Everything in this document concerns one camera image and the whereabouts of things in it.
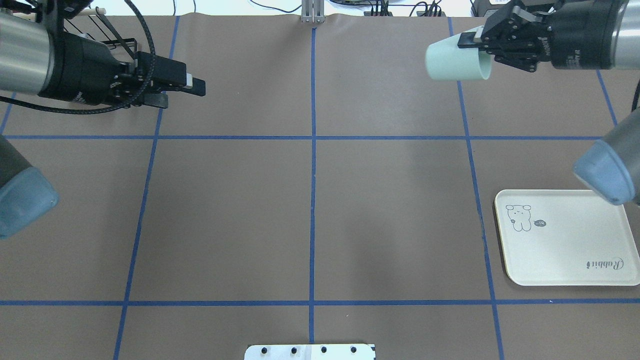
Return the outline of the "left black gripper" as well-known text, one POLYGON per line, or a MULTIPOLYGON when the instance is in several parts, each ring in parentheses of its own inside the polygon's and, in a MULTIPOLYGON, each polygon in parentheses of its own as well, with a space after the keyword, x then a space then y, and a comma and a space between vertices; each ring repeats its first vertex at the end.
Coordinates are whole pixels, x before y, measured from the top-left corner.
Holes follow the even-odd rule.
POLYGON ((118 62, 118 73, 112 81, 110 104, 112 106, 131 100, 150 78, 144 91, 130 105, 133 107, 149 106, 156 109, 169 107, 169 92, 185 92, 203 97, 206 95, 205 80, 187 73, 186 64, 180 61, 156 55, 154 67, 151 68, 152 55, 149 52, 137 51, 137 59, 125 60, 115 57, 118 62))

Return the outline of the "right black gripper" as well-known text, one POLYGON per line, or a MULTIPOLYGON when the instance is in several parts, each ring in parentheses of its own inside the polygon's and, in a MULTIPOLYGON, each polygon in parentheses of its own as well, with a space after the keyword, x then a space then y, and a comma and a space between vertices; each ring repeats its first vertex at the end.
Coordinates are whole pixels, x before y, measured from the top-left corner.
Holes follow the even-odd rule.
POLYGON ((522 1, 510 1, 487 18, 480 33, 460 33, 457 47, 480 49, 498 63, 532 73, 539 63, 551 61, 550 16, 529 11, 522 1))

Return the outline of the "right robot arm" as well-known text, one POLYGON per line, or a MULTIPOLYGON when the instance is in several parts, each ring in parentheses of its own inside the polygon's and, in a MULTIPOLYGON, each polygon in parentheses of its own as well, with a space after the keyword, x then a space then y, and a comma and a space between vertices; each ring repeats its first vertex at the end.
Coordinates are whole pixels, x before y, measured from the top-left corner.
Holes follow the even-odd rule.
MULTIPOLYGON (((639 68, 637 0, 558 0, 551 12, 530 12, 511 0, 480 29, 454 37, 455 50, 535 72, 539 63, 555 69, 639 68)), ((573 165, 574 175, 613 205, 639 203, 639 90, 630 114, 573 165)))

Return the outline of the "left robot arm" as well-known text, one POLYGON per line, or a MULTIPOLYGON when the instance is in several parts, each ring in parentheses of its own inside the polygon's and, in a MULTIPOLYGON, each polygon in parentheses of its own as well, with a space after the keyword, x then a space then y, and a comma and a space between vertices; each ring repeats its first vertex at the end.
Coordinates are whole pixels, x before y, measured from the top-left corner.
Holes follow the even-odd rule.
POLYGON ((203 97, 206 83, 186 64, 157 54, 149 26, 128 0, 149 47, 123 38, 102 10, 93 13, 114 40, 98 41, 66 30, 66 21, 84 15, 89 0, 3 0, 0 16, 2 91, 86 105, 69 109, 33 104, 9 96, 4 103, 41 112, 91 116, 130 107, 169 107, 168 92, 203 97))

